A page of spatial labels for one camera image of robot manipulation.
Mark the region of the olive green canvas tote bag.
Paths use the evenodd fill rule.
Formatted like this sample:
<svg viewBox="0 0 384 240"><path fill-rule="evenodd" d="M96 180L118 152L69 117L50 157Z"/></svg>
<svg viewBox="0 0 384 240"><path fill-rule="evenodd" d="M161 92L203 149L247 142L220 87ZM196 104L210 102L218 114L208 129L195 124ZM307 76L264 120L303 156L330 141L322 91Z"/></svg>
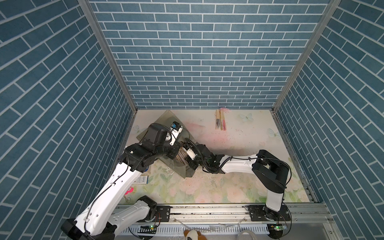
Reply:
<svg viewBox="0 0 384 240"><path fill-rule="evenodd" d="M179 149L181 147L184 147L184 140L185 139L190 139L190 140L193 139L193 137L191 136L191 134L187 130L187 127L170 110L165 111L154 123L158 123L158 124L164 125L164 126L166 126L170 130L170 127L171 127L173 122L180 123L182 125L182 127L183 127L183 131L179 134L178 139L177 139L177 141L175 142L175 144L173 146L170 146L170 148L168 148L168 149L162 148L162 147L158 148L158 149L165 150L165 153L162 156L159 157L159 160L161 160L168 167L170 167L172 170L174 170L182 178L184 178L184 179L185 178L191 178L194 175L195 170L190 168L189 165L184 166L183 164L178 163L175 160L175 157L178 154ZM147 129L148 128L146 128L142 133L140 133L137 136L137 139L140 142L142 142L142 139L143 139L144 135L146 134Z"/></svg>

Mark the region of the brown folding fan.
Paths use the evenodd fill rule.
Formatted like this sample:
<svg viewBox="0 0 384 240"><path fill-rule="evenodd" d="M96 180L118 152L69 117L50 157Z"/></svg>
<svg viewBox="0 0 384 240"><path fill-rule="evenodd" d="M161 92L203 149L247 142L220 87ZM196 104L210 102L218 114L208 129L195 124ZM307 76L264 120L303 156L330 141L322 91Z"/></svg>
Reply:
<svg viewBox="0 0 384 240"><path fill-rule="evenodd" d="M187 154L187 151L181 147L179 149L179 152L178 154L176 155L175 157L175 160L178 162L178 163L181 163L183 164L184 166L187 166L189 163L188 163L188 160L189 160L189 155Z"/></svg>

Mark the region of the black patterned bamboo folding fan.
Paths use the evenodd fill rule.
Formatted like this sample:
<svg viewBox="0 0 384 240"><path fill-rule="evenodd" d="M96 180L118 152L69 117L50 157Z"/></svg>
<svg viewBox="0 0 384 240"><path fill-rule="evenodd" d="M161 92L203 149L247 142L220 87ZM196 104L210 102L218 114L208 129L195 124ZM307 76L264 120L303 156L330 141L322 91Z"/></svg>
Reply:
<svg viewBox="0 0 384 240"><path fill-rule="evenodd" d="M215 113L215 128L216 128L216 130L221 129L221 111L220 111L220 109L217 109L216 113Z"/></svg>

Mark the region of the pink folding fan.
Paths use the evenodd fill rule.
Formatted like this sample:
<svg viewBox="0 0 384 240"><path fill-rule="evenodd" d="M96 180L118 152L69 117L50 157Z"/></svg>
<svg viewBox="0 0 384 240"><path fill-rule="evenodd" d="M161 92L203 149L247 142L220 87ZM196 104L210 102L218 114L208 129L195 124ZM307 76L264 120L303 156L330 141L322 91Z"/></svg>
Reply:
<svg viewBox="0 0 384 240"><path fill-rule="evenodd" d="M221 120L221 130L226 131L227 130L227 124L225 119L225 114L228 113L230 110L227 108L220 108L220 120Z"/></svg>

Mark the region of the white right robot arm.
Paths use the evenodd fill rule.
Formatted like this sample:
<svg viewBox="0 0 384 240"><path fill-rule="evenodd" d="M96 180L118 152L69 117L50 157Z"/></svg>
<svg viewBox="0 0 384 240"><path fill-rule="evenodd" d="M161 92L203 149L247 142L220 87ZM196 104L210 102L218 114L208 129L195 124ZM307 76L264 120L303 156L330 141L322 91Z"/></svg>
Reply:
<svg viewBox="0 0 384 240"><path fill-rule="evenodd" d="M289 164L266 150L250 156L234 157L215 155L205 145L197 145L190 139L185 139L183 144L188 155L187 163L193 170L201 166L204 172L210 174L253 174L267 189L265 213L276 214L281 210L284 193L292 177Z"/></svg>

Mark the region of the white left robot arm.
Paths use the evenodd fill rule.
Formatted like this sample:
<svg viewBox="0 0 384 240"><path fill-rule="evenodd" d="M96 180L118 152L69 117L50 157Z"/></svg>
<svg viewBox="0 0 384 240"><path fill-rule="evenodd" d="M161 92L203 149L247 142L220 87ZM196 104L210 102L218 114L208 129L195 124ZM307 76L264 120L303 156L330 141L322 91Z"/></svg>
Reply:
<svg viewBox="0 0 384 240"><path fill-rule="evenodd" d="M114 172L87 208L74 219L67 219L61 226L63 233L72 240L113 240L132 224L152 220L157 203L147 196L117 214L115 208L128 188L145 170L161 157L174 158L180 149L177 143L183 131L180 123L170 127L153 123L142 140L125 148Z"/></svg>

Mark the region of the white blue small box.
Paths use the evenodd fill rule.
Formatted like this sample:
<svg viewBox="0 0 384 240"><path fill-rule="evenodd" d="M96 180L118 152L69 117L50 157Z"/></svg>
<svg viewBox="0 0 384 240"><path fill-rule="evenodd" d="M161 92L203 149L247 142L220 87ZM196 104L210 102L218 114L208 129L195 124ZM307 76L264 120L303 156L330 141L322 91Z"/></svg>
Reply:
<svg viewBox="0 0 384 240"><path fill-rule="evenodd" d="M148 183L148 176L144 175L144 176L140 176L139 178L137 178L133 185L146 185Z"/></svg>

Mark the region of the brown plush toy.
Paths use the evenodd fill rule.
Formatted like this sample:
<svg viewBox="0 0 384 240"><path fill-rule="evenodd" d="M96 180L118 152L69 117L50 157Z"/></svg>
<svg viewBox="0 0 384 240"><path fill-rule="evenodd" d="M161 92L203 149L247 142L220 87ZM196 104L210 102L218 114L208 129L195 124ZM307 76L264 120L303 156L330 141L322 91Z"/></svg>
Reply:
<svg viewBox="0 0 384 240"><path fill-rule="evenodd" d="M185 240L207 240L207 238L199 231L196 230L185 230Z"/></svg>

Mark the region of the pink keychain toy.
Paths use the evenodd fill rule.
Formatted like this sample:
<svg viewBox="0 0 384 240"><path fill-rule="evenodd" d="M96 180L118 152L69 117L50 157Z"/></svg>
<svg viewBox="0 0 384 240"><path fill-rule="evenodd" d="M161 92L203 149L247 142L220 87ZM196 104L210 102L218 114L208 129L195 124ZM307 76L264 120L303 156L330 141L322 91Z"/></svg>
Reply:
<svg viewBox="0 0 384 240"><path fill-rule="evenodd" d="M125 196L126 196L126 195L129 195L129 194L131 194L131 193L133 193L134 191L135 191L135 188L134 188L133 186L130 186L130 187L128 188L128 190L126 191Z"/></svg>

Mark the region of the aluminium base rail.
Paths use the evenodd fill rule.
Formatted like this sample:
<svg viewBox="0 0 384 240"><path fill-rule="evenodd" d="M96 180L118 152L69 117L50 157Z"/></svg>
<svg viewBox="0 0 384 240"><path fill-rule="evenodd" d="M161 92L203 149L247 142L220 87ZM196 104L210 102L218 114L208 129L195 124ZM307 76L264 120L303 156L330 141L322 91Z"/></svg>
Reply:
<svg viewBox="0 0 384 240"><path fill-rule="evenodd" d="M249 205L265 204L191 204L191 205L170 205L171 215L169 221L185 223L205 224L237 224L246 220L251 221L250 214L245 208ZM284 204L289 208L292 220L280 221L293 225L294 223L315 224L322 223L328 232L330 239L342 238L334 218L331 216L325 204L320 203L296 203ZM277 222L259 222L260 224L271 225Z"/></svg>

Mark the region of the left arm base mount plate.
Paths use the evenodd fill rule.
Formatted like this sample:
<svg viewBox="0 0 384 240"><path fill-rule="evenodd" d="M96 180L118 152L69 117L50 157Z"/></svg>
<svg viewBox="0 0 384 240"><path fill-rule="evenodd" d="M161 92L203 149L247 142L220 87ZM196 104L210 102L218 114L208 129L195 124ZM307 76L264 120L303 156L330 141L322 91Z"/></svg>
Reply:
<svg viewBox="0 0 384 240"><path fill-rule="evenodd" d="M150 223L154 221L160 222L160 223L169 222L170 215L171 215L171 206L160 205L160 206L157 206L155 210L150 209L149 215L143 220L139 220L138 222L139 223L144 223L144 222Z"/></svg>

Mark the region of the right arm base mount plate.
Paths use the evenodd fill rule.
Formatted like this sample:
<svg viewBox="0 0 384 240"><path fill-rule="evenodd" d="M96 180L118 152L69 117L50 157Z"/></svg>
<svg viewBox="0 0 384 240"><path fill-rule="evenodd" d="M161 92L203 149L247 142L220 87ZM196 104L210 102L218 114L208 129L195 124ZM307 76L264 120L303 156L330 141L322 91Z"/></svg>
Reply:
<svg viewBox="0 0 384 240"><path fill-rule="evenodd" d="M252 222L288 222L292 220L289 208L285 205L281 206L279 212L268 209L266 205L249 205L245 208L248 210Z"/></svg>

